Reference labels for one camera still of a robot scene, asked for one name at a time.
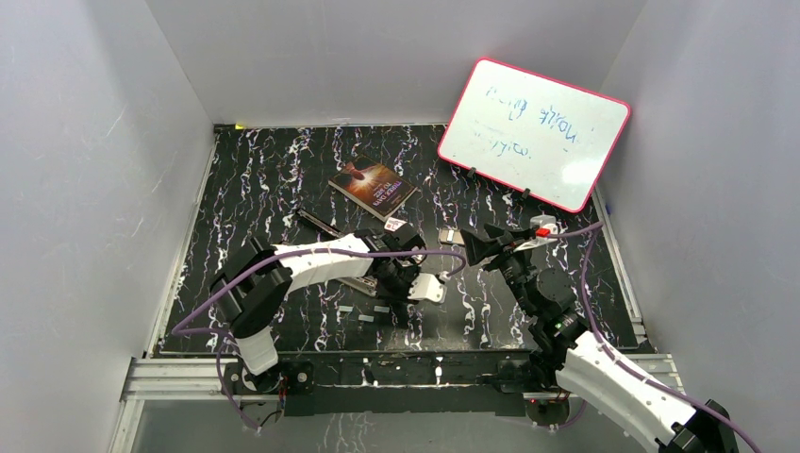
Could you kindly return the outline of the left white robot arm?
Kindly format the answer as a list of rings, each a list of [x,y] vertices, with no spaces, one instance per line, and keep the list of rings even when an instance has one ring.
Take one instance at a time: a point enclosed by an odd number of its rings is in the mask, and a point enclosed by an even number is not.
[[[409,226],[394,232],[361,229],[338,239],[302,245],[269,244],[262,237],[249,240],[216,274],[209,288],[214,296],[235,278],[245,276],[216,304],[238,347],[248,384],[260,393],[269,393],[280,384],[282,369],[271,323],[288,294],[332,279],[371,277],[379,298],[409,300],[412,283],[421,274],[420,264],[411,256],[368,255],[423,248],[424,239]]]

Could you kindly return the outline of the cardboard staple tray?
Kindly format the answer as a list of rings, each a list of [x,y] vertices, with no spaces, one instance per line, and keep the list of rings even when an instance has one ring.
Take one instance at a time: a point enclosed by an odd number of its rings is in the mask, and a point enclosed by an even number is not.
[[[445,245],[465,245],[461,231],[458,228],[452,227],[444,227],[439,229],[438,242]]]

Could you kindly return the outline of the black stapler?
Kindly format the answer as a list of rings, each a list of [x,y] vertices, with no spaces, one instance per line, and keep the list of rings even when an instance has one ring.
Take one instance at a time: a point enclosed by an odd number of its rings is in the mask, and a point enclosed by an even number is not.
[[[307,210],[298,209],[294,212],[294,214],[298,218],[299,222],[304,226],[314,229],[329,240],[335,240],[345,236],[344,232],[338,230],[334,226],[328,224]]]

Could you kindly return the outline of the beige stapler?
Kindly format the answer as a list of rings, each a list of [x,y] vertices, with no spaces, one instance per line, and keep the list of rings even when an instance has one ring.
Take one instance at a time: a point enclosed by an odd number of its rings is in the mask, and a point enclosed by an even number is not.
[[[339,282],[370,297],[377,295],[376,281],[371,277],[341,277]]]

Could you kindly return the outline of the red white staple box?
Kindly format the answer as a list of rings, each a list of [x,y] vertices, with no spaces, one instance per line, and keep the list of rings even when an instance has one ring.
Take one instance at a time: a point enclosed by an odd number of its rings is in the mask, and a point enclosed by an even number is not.
[[[384,230],[387,232],[396,232],[399,228],[405,226],[406,224],[407,222],[404,220],[389,217],[384,224]]]

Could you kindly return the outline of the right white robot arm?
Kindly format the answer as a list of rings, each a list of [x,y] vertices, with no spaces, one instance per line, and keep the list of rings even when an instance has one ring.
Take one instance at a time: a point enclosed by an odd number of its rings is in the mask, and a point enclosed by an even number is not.
[[[485,230],[486,237],[460,232],[467,261],[499,271],[518,306],[534,317],[529,331],[537,348],[530,366],[539,388],[560,387],[581,397],[648,452],[736,452],[739,441],[753,443],[716,401],[701,403],[666,386],[614,348],[597,325],[587,293],[574,294],[563,270],[532,264],[533,248],[572,232],[543,225]]]

